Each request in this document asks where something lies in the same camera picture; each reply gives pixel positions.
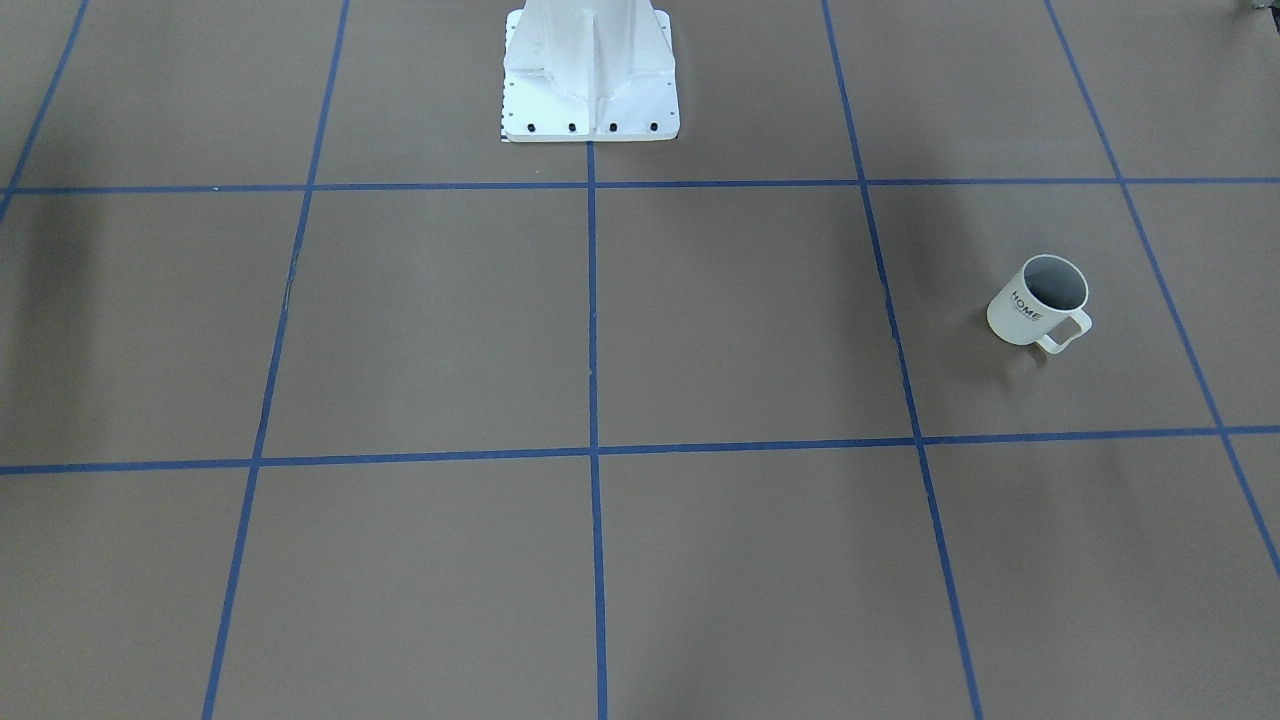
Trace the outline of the white mug with HOME print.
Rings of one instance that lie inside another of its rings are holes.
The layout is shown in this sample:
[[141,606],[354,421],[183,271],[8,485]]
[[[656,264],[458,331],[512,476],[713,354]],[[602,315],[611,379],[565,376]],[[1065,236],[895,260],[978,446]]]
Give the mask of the white mug with HOME print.
[[1053,356],[1092,329],[1085,311],[1089,297],[1091,287],[1079,266],[1039,254],[1028,258],[992,297],[986,322],[1001,341],[1036,346]]

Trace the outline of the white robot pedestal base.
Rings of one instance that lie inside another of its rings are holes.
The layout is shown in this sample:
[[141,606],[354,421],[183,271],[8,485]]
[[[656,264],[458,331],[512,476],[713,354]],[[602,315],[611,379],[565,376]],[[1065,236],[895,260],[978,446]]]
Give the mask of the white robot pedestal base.
[[657,142],[681,111],[669,14],[649,1],[526,1],[504,22],[500,140]]

